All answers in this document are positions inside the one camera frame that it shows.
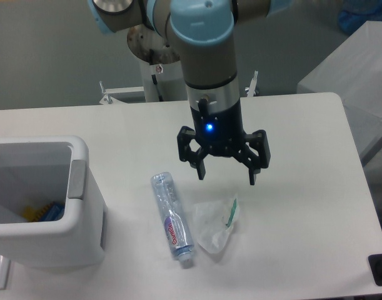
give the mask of white bin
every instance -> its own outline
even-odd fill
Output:
[[[58,221],[20,216],[53,201],[65,203]],[[99,263],[106,212],[82,139],[0,137],[0,255],[36,267]]]

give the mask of yellow object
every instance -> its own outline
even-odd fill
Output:
[[[26,219],[28,222],[31,222],[35,218],[35,215],[36,215],[36,210],[33,209],[31,206],[26,206],[24,208],[23,213],[21,214],[21,216],[24,219]]]
[[[26,206],[24,208],[21,216],[26,219],[28,222],[38,222],[42,216],[51,208],[53,203],[49,203],[48,205],[42,207],[41,209],[34,209],[31,206]]]

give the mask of plastic bag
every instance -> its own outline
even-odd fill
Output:
[[[239,206],[236,197],[230,201],[195,204],[193,223],[199,245],[211,254],[220,253],[238,218]]]

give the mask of bottle label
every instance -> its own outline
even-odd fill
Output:
[[[166,235],[170,247],[176,248],[178,246],[178,235],[173,226],[173,221],[171,217],[167,217],[164,222],[164,229],[166,230]]]

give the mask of table surface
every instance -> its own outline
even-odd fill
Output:
[[[271,165],[248,184],[235,161],[207,157],[206,177],[180,162],[187,102],[0,111],[0,136],[74,134],[109,207],[96,266],[14,263],[0,299],[316,299],[382,293],[367,257],[382,233],[344,109],[335,94],[243,99],[246,132],[265,129]],[[169,171],[191,231],[193,204],[238,193],[241,215],[221,254],[171,259],[149,178]]]

